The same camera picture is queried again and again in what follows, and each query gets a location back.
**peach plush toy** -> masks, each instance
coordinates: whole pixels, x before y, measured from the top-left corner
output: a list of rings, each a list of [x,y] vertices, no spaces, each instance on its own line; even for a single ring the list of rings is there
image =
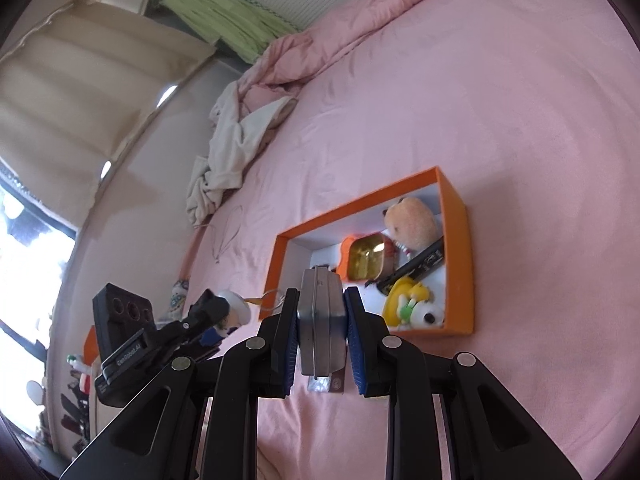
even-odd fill
[[[439,237],[431,209],[415,196],[406,196],[382,213],[389,236],[405,251],[421,251]]]

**silver screw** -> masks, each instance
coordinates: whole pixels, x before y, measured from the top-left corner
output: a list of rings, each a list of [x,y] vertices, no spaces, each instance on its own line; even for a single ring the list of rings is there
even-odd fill
[[[188,357],[177,357],[173,361],[171,361],[171,368],[173,368],[177,372],[186,370],[190,366],[191,366],[191,359],[189,359]]]
[[[476,364],[476,356],[469,352],[462,352],[462,354],[458,354],[458,362],[462,366],[473,366]]]
[[[382,338],[382,344],[387,348],[398,348],[402,344],[402,339],[395,335],[387,335]]]
[[[251,337],[249,339],[246,340],[246,347],[249,350],[259,350],[260,348],[262,348],[263,346],[265,346],[267,344],[267,342],[262,339],[261,337]]]

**yellow toy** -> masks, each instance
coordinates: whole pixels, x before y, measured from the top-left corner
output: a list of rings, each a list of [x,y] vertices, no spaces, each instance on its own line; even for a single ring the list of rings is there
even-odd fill
[[[385,319],[387,326],[394,327],[401,323],[398,317],[400,296],[415,300],[417,303],[418,301],[428,301],[431,297],[431,292],[426,286],[419,282],[416,283],[408,276],[403,276],[397,280],[386,297],[385,306],[382,308],[382,317]]]

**plush toy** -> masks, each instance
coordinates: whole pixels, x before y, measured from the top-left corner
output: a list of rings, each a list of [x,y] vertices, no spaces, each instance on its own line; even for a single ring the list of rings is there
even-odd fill
[[[420,301],[412,309],[411,328],[440,328],[444,323],[444,308],[429,301]]]
[[[389,236],[405,250],[421,251],[439,237],[431,210],[415,196],[406,196],[382,213]]]
[[[402,324],[402,318],[399,315],[400,307],[406,308],[409,300],[413,300],[415,304],[418,301],[426,301],[430,297],[431,291],[426,286],[414,282],[408,276],[403,276],[394,283],[386,297],[385,306],[382,309],[382,317],[385,319],[386,325],[396,327]]]

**blue gripper pad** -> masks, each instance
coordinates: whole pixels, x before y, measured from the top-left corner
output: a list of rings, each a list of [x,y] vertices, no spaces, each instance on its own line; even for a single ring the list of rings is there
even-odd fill
[[[289,325],[287,338],[287,352],[284,361],[284,393],[289,395],[296,374],[296,357],[298,355],[298,319],[294,316]]]
[[[358,393],[364,395],[365,392],[365,373],[364,373],[364,352],[362,351],[362,343],[358,327],[354,322],[353,305],[349,295],[345,292],[343,295],[344,305],[347,310],[347,341],[349,343],[349,354],[351,355],[351,368],[353,369],[353,381],[358,387]]]

